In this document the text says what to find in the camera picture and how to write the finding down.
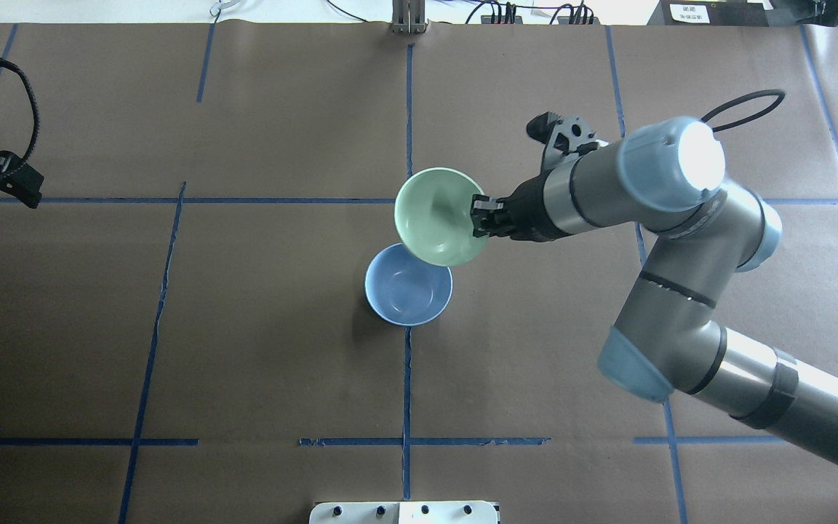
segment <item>blue bowl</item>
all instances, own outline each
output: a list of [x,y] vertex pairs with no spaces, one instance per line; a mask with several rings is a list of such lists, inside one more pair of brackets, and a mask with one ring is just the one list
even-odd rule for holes
[[452,298],[452,271],[422,262],[396,243],[370,261],[364,292],[373,311],[390,324],[422,325]]

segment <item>bowl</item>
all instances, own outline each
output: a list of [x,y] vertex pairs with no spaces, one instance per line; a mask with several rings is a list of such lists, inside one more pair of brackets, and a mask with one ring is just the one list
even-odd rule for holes
[[370,308],[390,324],[422,325],[452,298],[452,271],[416,258],[401,243],[383,249],[364,276]]
[[472,196],[483,191],[465,173],[421,170],[403,183],[393,206],[396,232],[417,258],[435,266],[470,262],[487,244],[474,236]]

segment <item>black cable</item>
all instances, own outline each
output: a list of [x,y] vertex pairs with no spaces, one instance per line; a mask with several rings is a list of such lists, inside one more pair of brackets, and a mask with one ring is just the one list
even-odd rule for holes
[[495,14],[493,14],[493,4],[496,4],[496,2],[495,2],[495,1],[493,1],[493,0],[486,0],[486,2],[480,2],[480,3],[478,3],[478,4],[474,7],[474,9],[472,9],[472,10],[471,10],[471,14],[469,14],[469,15],[468,15],[468,19],[467,19],[467,20],[465,20],[465,23],[471,23],[471,18],[474,16],[474,13],[476,13],[476,11],[477,11],[478,9],[480,9],[480,7],[487,6],[487,4],[489,4],[489,5],[490,5],[490,12],[491,12],[491,15],[490,15],[490,23],[493,23],[493,17],[495,16]]
[[[489,4],[493,0],[466,0],[468,2],[478,2],[480,4]],[[522,6],[523,9],[558,9],[557,6]]]
[[736,126],[741,126],[742,124],[747,124],[755,119],[761,119],[762,116],[771,113],[775,110],[775,107],[781,105],[782,100],[784,100],[785,92],[784,90],[761,90],[761,92],[751,92],[749,94],[742,95],[739,98],[729,100],[729,102],[727,103],[719,104],[719,106],[717,106],[716,109],[713,109],[711,112],[701,117],[701,120],[702,122],[709,122],[709,120],[711,120],[713,116],[717,116],[719,115],[719,113],[722,113],[727,109],[739,106],[739,104],[741,103],[747,103],[749,100],[755,100],[756,98],[762,98],[765,96],[774,96],[775,102],[772,102],[770,106],[765,107],[765,109],[762,109],[758,113],[746,116],[745,119],[735,120],[735,122],[715,127],[713,128],[713,132],[721,132],[722,130],[728,130],[735,128]]
[[14,63],[5,59],[0,59],[0,67],[15,73],[20,77],[21,83],[24,85],[24,90],[28,93],[28,100],[31,103],[31,115],[34,121],[34,126],[31,130],[31,139],[28,142],[28,148],[24,150],[24,155],[21,157],[21,160],[19,160],[17,165],[9,166],[9,169],[7,169],[6,172],[0,173],[0,180],[3,180],[9,178],[11,175],[14,175],[15,172],[23,168],[25,164],[28,163],[28,159],[31,158],[31,154],[34,152],[34,146],[37,145],[37,133],[40,132],[41,129],[41,117],[37,112],[37,99],[34,98],[34,91],[31,89],[31,83],[28,81],[28,77],[24,74],[24,72],[21,71],[19,66],[16,66]]
[[362,17],[360,17],[360,16],[358,16],[358,15],[352,15],[351,13],[349,13],[349,12],[345,11],[344,9],[341,9],[339,6],[336,6],[335,2],[332,2],[332,0],[325,0],[325,1],[326,1],[326,2],[328,2],[330,6],[334,7],[334,8],[335,8],[335,10],[338,10],[338,11],[340,11],[340,12],[342,12],[342,13],[345,13],[345,14],[347,14],[349,17],[352,17],[352,18],[353,18],[353,19],[355,19],[355,20],[370,21],[370,20],[367,20],[367,19],[362,19]]
[[571,4],[562,4],[560,7],[558,7],[558,9],[555,9],[555,14],[551,15],[551,20],[548,21],[548,25],[555,23],[555,19],[558,17],[558,13],[561,13],[562,9],[565,9],[565,7],[571,9],[571,17],[575,17],[575,7]]
[[581,17],[583,16],[583,13],[586,12],[584,11],[585,7],[586,6],[584,4],[584,0],[581,0],[581,3],[579,3],[578,8],[571,11],[571,17],[570,19],[568,19],[568,25],[581,23]]

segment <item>bowl rim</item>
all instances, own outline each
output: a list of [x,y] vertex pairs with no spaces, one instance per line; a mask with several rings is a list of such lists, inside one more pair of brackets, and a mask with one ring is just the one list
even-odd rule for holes
[[[476,189],[476,192],[478,194],[480,194],[480,195],[484,194],[483,188],[480,188],[479,183],[477,183],[476,180],[474,180],[470,176],[466,175],[465,173],[460,172],[460,170],[456,170],[456,169],[452,169],[452,168],[446,168],[446,167],[432,167],[432,168],[426,168],[426,169],[420,170],[420,172],[417,172],[417,173],[415,173],[415,175],[410,176],[408,179],[406,179],[406,182],[403,183],[402,186],[400,186],[399,192],[396,193],[396,198],[393,200],[393,224],[396,227],[396,234],[399,235],[400,239],[403,238],[403,233],[404,233],[404,230],[405,230],[405,226],[402,225],[402,222],[399,219],[399,214],[396,212],[396,210],[400,209],[399,208],[399,203],[401,202],[400,197],[403,196],[404,192],[409,190],[410,186],[414,186],[416,184],[416,182],[413,182],[413,181],[421,179],[422,175],[425,175],[425,173],[427,173],[427,172],[440,172],[440,170],[446,170],[446,172],[453,172],[453,173],[456,173],[456,175],[461,175],[461,177],[463,179],[472,183],[472,185],[474,186],[474,188]],[[476,255],[472,256],[472,258],[470,260],[475,259],[476,256],[479,255],[480,252],[483,251],[483,249],[485,248],[486,237],[483,237],[483,238],[484,238],[484,241],[480,242],[480,248],[478,249],[478,252],[476,252]],[[448,266],[459,266],[459,265],[462,265],[462,264],[466,264],[470,261],[470,260],[465,260],[463,262],[460,262],[460,263],[457,263],[457,264],[451,264],[451,265],[436,264],[436,263],[433,263],[433,262],[430,262],[430,261],[426,260],[425,258],[422,258],[422,256],[419,256],[419,253],[413,252],[412,249],[410,249],[410,246],[406,245],[405,242],[402,242],[402,243],[406,247],[406,250],[409,251],[410,253],[412,253],[412,256],[415,256],[419,260],[422,260],[422,262],[425,262],[426,264],[430,264],[432,266],[441,266],[442,268],[448,268]]]
[[[379,311],[379,308],[377,308],[377,305],[372,300],[372,291],[370,291],[370,288],[368,286],[368,282],[370,281],[370,275],[372,275],[372,273],[376,271],[377,266],[380,263],[380,259],[383,258],[383,256],[385,256],[387,252],[394,251],[395,249],[403,249],[403,251],[405,251],[407,255],[412,256],[412,258],[414,258],[415,261],[420,264],[431,266],[431,268],[436,269],[436,271],[440,271],[440,269],[445,269],[445,271],[448,273],[448,296],[446,296],[445,302],[442,304],[442,307],[438,309],[438,311],[435,311],[435,314],[429,316],[428,319],[423,319],[422,322],[397,322],[395,321],[395,319],[390,319],[381,311]],[[373,312],[377,313],[377,316],[379,316],[379,318],[382,318],[385,321],[390,322],[390,324],[392,325],[403,326],[403,328],[413,328],[413,326],[416,325],[428,324],[428,322],[432,322],[433,319],[438,318],[439,315],[442,314],[443,311],[445,311],[445,308],[447,308],[449,302],[452,301],[453,291],[455,291],[455,278],[453,278],[452,269],[449,268],[449,266],[436,266],[435,264],[429,264],[429,262],[425,262],[425,260],[419,258],[416,255],[413,255],[413,253],[410,252],[408,248],[406,248],[406,245],[403,245],[403,242],[397,242],[395,243],[395,245],[389,245],[380,250],[380,252],[377,253],[377,255],[373,256],[373,259],[370,260],[370,264],[368,264],[367,266],[367,271],[364,273],[364,295],[367,298],[367,302],[370,305],[370,308],[373,309]]]

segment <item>label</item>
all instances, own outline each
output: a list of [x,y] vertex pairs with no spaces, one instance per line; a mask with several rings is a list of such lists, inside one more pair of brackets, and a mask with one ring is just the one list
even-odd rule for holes
[[709,23],[707,6],[682,6],[671,4],[671,19],[686,23]]

